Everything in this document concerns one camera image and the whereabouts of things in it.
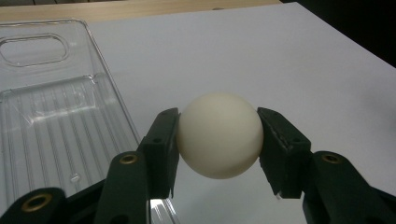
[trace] white paper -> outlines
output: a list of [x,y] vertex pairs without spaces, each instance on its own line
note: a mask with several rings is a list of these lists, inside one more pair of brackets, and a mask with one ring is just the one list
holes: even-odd
[[[396,195],[396,69],[300,5],[89,25],[141,136],[165,109],[234,92]],[[172,202],[181,223],[306,223],[302,201],[278,201],[258,162],[212,180],[180,158]]]

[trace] clear plastic tray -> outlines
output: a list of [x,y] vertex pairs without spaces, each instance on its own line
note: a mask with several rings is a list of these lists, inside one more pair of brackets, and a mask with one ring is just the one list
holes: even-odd
[[[0,24],[0,131],[0,215],[33,189],[70,196],[103,180],[112,158],[139,141],[77,20]],[[168,201],[152,205],[155,223],[177,222]]]

